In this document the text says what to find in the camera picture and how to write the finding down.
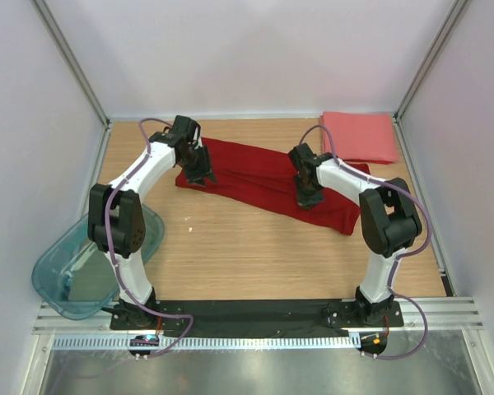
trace metal floor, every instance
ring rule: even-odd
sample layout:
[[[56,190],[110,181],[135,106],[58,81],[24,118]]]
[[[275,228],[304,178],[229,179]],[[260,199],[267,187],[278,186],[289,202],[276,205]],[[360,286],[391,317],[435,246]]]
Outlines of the metal floor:
[[[391,332],[385,354],[409,351],[421,335]],[[400,361],[360,357],[353,349],[180,351],[149,361],[129,360],[94,379],[73,377],[97,374],[121,358],[127,359],[128,352],[52,351],[40,394],[482,393],[461,331],[430,332],[418,353]]]

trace red cloth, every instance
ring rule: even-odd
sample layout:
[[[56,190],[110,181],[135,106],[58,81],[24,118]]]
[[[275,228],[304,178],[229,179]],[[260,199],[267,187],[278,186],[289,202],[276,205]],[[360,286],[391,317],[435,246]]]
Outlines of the red cloth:
[[[293,181],[296,170],[287,154],[211,138],[204,138],[203,144],[208,146],[217,184],[206,181],[205,188],[191,185],[181,172],[175,179],[176,186],[233,198],[310,224],[327,226],[344,235],[353,233],[359,207],[331,189],[323,189],[324,201],[318,206],[308,211],[298,207]],[[354,167],[370,173],[368,165]]]

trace red towel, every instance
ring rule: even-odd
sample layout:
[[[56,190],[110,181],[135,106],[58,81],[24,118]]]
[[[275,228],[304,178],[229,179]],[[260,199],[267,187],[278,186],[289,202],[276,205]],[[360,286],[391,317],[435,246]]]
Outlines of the red towel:
[[[215,193],[252,206],[290,216],[310,224],[327,226],[344,235],[351,235],[360,215],[359,207],[331,189],[323,189],[324,202],[305,211],[296,204],[293,175],[296,170],[287,154],[204,138],[208,146],[217,184],[207,181],[207,187],[187,183],[183,172],[175,185],[202,192]],[[355,167],[370,173],[368,165]]]
[[[337,155],[344,160],[394,163],[394,125],[388,114],[347,114],[324,111],[320,123],[333,135]],[[326,133],[322,136],[322,152],[331,152]]]

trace white enclosure panel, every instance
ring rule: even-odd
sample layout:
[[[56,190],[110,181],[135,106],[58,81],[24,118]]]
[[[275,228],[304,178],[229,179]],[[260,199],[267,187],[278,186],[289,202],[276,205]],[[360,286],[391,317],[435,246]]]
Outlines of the white enclosure panel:
[[[494,0],[472,2],[403,130],[454,287],[494,344]]]
[[[453,0],[48,0],[111,117],[394,111]]]
[[[0,2],[0,395],[21,389],[31,269],[77,220],[101,132],[30,2]]]

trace pink cloth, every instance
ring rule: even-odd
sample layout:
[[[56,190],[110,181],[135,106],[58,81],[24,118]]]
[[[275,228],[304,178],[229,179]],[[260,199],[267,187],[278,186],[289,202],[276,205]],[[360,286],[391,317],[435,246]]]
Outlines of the pink cloth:
[[[348,114],[324,111],[320,122],[333,134],[335,150],[343,160],[393,163],[398,161],[394,125],[388,114]],[[322,151],[331,152],[323,132]]]

